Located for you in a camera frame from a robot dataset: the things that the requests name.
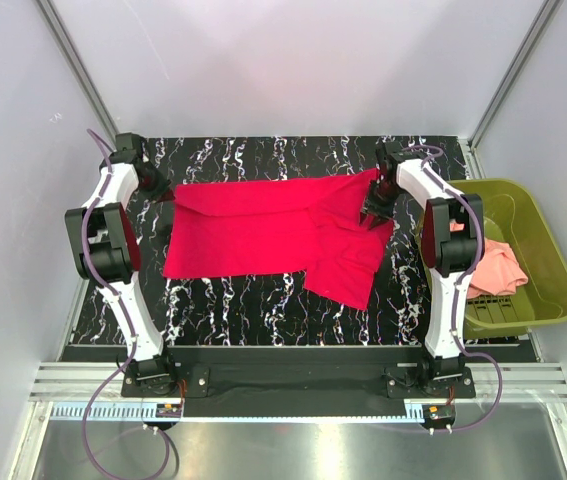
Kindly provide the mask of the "red t shirt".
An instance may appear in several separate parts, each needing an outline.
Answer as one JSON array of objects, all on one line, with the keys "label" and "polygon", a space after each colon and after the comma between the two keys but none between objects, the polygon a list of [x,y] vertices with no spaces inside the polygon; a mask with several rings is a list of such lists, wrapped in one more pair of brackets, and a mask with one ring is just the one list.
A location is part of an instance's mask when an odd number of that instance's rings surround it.
[{"label": "red t shirt", "polygon": [[375,169],[354,175],[179,185],[169,279],[304,272],[304,287],[358,310],[393,233],[360,221]]}]

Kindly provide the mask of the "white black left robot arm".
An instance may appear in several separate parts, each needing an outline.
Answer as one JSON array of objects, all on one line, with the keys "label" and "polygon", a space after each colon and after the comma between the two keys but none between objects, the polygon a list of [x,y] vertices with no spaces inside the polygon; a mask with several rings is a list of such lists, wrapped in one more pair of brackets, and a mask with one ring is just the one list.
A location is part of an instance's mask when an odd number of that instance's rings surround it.
[{"label": "white black left robot arm", "polygon": [[141,253],[127,206],[137,192],[161,203],[173,191],[148,159],[144,137],[119,134],[111,147],[95,131],[87,133],[102,161],[93,193],[64,215],[72,258],[79,276],[95,283],[123,334],[127,358],[117,371],[124,375],[124,394],[166,396],[177,388],[179,372],[142,293]]}]

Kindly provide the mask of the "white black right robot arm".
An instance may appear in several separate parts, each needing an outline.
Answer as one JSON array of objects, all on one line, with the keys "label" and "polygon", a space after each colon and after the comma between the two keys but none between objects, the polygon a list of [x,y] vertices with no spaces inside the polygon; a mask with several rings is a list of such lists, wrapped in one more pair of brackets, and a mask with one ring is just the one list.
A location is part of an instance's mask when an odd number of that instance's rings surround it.
[{"label": "white black right robot arm", "polygon": [[463,325],[467,293],[484,253],[483,203],[463,194],[430,166],[443,154],[438,147],[403,148],[387,141],[376,147],[377,177],[369,184],[359,223],[378,228],[393,219],[403,194],[423,209],[421,258],[430,272],[429,327],[422,356],[388,385],[406,393],[447,397],[466,382]]}]

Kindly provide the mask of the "olive green plastic bin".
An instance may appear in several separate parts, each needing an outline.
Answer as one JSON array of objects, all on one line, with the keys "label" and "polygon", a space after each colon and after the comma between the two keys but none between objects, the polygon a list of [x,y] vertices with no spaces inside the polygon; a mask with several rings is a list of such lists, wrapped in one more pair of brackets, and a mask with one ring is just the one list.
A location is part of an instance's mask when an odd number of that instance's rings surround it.
[{"label": "olive green plastic bin", "polygon": [[467,301],[464,338],[515,337],[567,322],[567,263],[534,197],[506,179],[453,180],[483,201],[484,232],[508,244],[528,282],[507,296]]}]

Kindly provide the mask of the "pink t shirt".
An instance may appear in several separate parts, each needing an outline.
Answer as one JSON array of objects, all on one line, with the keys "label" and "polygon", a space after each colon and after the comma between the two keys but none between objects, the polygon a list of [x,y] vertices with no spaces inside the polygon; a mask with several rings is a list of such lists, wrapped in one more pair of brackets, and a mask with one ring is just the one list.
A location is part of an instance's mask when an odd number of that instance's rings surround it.
[{"label": "pink t shirt", "polygon": [[511,296],[528,282],[512,248],[503,242],[484,238],[483,254],[472,272],[467,299],[479,296]]}]

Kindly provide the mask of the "left small connector board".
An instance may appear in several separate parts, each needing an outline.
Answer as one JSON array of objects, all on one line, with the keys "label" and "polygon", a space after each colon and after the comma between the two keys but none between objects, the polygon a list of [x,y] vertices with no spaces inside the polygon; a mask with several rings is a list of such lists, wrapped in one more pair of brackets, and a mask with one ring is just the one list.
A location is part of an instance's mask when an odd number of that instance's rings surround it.
[{"label": "left small connector board", "polygon": [[158,403],[156,406],[157,418],[181,418],[182,415],[182,403]]}]

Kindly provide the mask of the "small connector board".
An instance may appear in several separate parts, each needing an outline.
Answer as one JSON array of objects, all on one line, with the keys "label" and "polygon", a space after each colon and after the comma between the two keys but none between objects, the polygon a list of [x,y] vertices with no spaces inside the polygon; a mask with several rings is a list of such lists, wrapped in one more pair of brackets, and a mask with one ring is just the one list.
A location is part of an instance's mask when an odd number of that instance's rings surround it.
[{"label": "small connector board", "polygon": [[456,416],[456,409],[452,404],[430,405],[424,412],[425,417],[430,421],[453,422]]},{"label": "small connector board", "polygon": [[158,403],[156,406],[157,418],[181,418],[182,415],[182,403]]}]

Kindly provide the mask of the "right small connector board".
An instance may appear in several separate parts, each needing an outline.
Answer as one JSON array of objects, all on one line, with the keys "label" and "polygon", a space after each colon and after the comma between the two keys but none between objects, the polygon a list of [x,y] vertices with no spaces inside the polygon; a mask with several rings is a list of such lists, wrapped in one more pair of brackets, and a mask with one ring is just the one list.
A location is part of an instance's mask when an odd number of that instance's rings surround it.
[{"label": "right small connector board", "polygon": [[456,409],[452,404],[430,405],[424,412],[425,417],[430,421],[453,422],[456,416]]}]

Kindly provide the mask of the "left aluminium corner post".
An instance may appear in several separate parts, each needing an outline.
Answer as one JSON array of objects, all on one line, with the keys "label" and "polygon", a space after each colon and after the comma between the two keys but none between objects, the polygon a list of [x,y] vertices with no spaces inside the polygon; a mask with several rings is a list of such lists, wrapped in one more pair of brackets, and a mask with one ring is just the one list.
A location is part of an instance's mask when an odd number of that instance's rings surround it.
[{"label": "left aluminium corner post", "polygon": [[106,135],[111,142],[115,142],[119,128],[109,112],[92,76],[88,72],[87,66],[54,2],[50,0],[34,0],[33,4],[40,13],[44,24],[49,30],[61,55],[95,114],[103,134]]}]

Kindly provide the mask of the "aluminium corner post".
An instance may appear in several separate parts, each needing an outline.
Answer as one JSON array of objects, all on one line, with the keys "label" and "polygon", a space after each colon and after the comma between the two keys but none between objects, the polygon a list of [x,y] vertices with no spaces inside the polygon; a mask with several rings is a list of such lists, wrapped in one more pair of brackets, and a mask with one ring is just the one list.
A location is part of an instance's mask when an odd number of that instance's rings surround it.
[{"label": "aluminium corner post", "polygon": [[33,4],[40,13],[44,24],[49,30],[61,55],[95,114],[103,134],[106,135],[111,142],[115,142],[119,128],[109,112],[92,76],[88,72],[87,66],[54,2],[50,0],[34,0]]},{"label": "aluminium corner post", "polygon": [[476,128],[467,139],[472,151],[478,149],[562,4],[561,0],[541,3]]}]

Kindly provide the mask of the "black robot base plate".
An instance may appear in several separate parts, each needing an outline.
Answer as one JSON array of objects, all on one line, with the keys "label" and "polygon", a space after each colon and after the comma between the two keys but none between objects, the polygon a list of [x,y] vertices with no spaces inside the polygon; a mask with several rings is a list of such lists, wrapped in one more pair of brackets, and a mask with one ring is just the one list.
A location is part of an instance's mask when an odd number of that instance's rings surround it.
[{"label": "black robot base plate", "polygon": [[[390,417],[404,400],[446,397],[406,393],[389,378],[414,367],[422,347],[170,347],[188,417],[274,419]],[[469,370],[457,398],[475,395]]]}]

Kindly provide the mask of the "aluminium frame rail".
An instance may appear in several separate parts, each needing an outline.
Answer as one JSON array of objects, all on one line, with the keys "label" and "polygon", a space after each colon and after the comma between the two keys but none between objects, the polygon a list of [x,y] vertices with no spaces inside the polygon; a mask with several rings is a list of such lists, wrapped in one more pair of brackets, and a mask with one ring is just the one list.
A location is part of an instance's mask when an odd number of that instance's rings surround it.
[{"label": "aluminium frame rail", "polygon": [[48,363],[29,395],[48,402],[55,419],[146,423],[385,423],[422,424],[458,414],[464,404],[485,414],[507,403],[567,403],[567,383],[553,364],[505,364],[496,374],[473,364],[454,387],[426,394],[406,388],[399,370],[261,372],[196,366],[184,386],[165,397],[141,394],[130,380],[111,382],[108,364]]}]

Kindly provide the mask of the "right aluminium corner post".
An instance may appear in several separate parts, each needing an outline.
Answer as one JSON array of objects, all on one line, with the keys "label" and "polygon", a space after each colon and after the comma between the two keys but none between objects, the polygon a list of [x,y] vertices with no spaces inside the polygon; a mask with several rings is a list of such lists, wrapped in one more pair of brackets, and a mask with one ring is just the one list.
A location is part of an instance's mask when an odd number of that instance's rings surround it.
[{"label": "right aluminium corner post", "polygon": [[562,4],[561,0],[541,3],[476,128],[467,139],[472,151],[478,149]]}]

